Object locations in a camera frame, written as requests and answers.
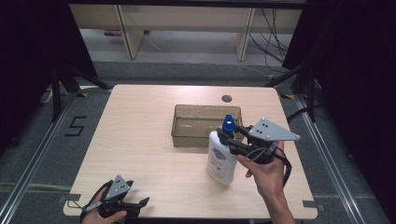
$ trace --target lotion bottle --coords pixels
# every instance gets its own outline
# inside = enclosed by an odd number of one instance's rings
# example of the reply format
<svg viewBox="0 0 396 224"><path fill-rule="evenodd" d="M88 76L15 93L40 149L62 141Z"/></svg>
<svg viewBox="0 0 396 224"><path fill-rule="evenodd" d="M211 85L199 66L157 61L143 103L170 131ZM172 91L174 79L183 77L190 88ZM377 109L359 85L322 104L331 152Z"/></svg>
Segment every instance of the lotion bottle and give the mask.
<svg viewBox="0 0 396 224"><path fill-rule="evenodd" d="M235 122L231 115L226 115L222 124L222 131L233 137ZM233 182L236 157L230 153L227 141L221 140L216 131L209 135L209 149L207 157L207 171L220 183L225 185Z"/></svg>

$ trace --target transparent container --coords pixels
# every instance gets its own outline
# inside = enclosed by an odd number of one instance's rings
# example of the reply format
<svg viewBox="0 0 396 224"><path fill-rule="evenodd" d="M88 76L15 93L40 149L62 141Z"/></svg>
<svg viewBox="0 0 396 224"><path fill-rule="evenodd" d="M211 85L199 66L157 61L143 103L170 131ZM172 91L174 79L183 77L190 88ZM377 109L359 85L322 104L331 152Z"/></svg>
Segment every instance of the transparent container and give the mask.
<svg viewBox="0 0 396 224"><path fill-rule="evenodd" d="M239 106L220 105L176 105L172 138L174 147L208 147L209 135L221 128L224 117L231 114L235 124L242 126ZM242 141L240 133L234 135Z"/></svg>

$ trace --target printed number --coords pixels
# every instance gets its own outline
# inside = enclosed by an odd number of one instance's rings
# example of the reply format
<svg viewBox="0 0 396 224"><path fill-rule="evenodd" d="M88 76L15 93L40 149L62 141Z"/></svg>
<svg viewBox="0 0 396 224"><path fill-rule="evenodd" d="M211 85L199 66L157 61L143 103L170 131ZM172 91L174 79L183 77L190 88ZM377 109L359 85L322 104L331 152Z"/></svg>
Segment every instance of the printed number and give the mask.
<svg viewBox="0 0 396 224"><path fill-rule="evenodd" d="M72 123L70 124L69 128L77 128L78 129L78 133L67 133L64 136L67 137L74 137L74 136L80 136L82 133L82 130L84 129L84 126L81 125L74 125L74 122L76 121L76 119L85 119L87 118L86 116L74 116Z"/></svg>

